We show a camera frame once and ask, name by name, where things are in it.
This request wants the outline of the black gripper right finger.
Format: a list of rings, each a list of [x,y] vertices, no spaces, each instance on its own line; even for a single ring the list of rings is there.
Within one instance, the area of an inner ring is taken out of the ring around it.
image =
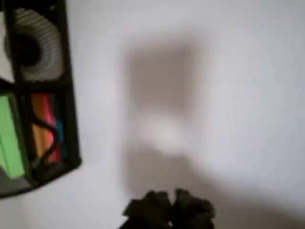
[[[188,190],[178,188],[173,204],[174,229],[213,229],[215,210],[212,203],[192,195]]]

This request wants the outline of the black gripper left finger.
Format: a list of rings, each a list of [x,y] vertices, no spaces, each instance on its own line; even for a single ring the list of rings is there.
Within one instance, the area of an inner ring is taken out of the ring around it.
[[[141,199],[131,199],[122,215],[121,229],[171,229],[171,203],[166,191],[148,191]]]

